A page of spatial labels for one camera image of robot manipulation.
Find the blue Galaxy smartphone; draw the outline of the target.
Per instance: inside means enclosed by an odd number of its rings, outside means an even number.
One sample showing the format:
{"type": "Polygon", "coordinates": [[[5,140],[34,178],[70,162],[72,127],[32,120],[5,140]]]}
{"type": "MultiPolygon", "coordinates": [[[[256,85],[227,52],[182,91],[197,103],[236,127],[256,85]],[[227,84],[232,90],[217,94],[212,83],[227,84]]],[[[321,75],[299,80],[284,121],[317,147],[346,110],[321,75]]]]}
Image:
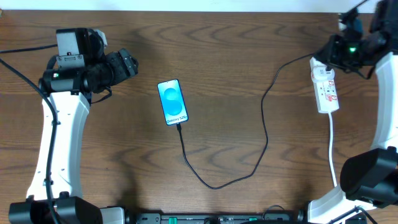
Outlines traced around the blue Galaxy smartphone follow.
{"type": "Polygon", "coordinates": [[[161,82],[157,85],[162,110],[167,126],[188,121],[182,89],[178,79],[161,82]]]}

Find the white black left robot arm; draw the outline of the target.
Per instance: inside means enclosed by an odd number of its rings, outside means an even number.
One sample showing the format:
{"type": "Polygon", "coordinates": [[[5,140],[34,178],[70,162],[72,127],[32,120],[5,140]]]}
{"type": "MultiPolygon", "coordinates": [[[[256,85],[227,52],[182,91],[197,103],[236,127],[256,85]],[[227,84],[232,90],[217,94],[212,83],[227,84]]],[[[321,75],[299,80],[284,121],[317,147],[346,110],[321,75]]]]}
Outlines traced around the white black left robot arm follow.
{"type": "Polygon", "coordinates": [[[80,159],[83,131],[95,93],[138,73],[126,49],[109,54],[106,36],[89,28],[56,31],[58,54],[34,89],[42,97],[44,125],[34,178],[23,202],[9,208],[11,223],[131,223],[120,206],[99,208],[83,198],[80,159]]]}

